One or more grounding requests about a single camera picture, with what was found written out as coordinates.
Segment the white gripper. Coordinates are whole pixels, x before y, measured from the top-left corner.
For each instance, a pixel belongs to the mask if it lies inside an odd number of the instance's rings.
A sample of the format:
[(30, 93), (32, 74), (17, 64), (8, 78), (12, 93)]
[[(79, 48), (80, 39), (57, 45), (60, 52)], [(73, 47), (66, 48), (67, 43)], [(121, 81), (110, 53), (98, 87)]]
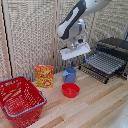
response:
[[(90, 46), (87, 42), (79, 44), (75, 49), (64, 48), (60, 51), (63, 60), (68, 60), (82, 54), (89, 53), (91, 51)], [(73, 62), (69, 61), (71, 68), (73, 68)]]

